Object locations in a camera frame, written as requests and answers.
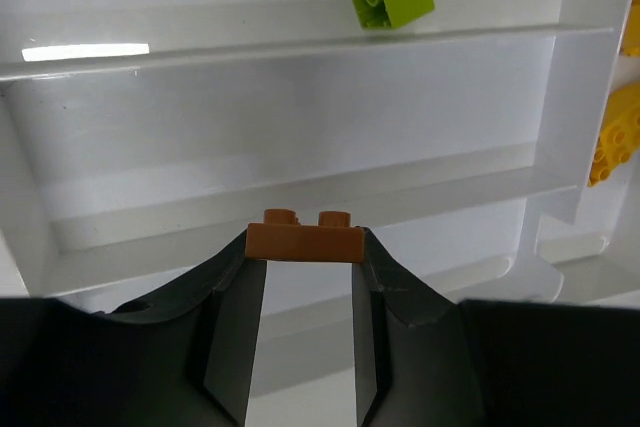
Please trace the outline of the brown lego plate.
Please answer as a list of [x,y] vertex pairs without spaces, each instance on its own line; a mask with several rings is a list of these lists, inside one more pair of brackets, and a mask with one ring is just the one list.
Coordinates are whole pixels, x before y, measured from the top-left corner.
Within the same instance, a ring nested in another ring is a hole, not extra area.
[[343,211],[319,213],[316,225],[302,224],[289,209],[266,209],[263,221],[249,223],[245,256],[251,259],[310,263],[361,263],[365,231]]

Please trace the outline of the orange yellow lego brick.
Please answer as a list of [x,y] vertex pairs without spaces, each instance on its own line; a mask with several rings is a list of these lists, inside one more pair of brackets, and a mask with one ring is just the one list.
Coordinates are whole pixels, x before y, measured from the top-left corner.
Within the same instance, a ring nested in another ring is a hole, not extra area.
[[639,0],[632,0],[626,21],[620,53],[629,57],[640,54],[640,4]]

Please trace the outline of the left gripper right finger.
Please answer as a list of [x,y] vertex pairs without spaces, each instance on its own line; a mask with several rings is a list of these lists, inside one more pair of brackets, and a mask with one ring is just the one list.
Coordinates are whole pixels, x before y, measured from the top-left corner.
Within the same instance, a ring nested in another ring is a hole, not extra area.
[[635,426],[639,314],[454,303],[372,232],[352,270],[361,426]]

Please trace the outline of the orange lego piece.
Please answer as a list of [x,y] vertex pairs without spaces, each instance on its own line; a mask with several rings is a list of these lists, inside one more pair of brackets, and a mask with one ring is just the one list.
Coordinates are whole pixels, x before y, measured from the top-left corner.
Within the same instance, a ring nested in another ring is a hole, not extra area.
[[609,178],[639,150],[639,83],[609,95],[589,173],[589,187]]

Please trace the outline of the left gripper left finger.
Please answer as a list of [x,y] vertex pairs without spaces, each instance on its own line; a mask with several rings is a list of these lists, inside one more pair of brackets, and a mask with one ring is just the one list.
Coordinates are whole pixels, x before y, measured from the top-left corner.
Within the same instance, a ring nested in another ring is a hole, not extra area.
[[1,302],[5,426],[241,426],[266,265],[244,236],[110,313]]

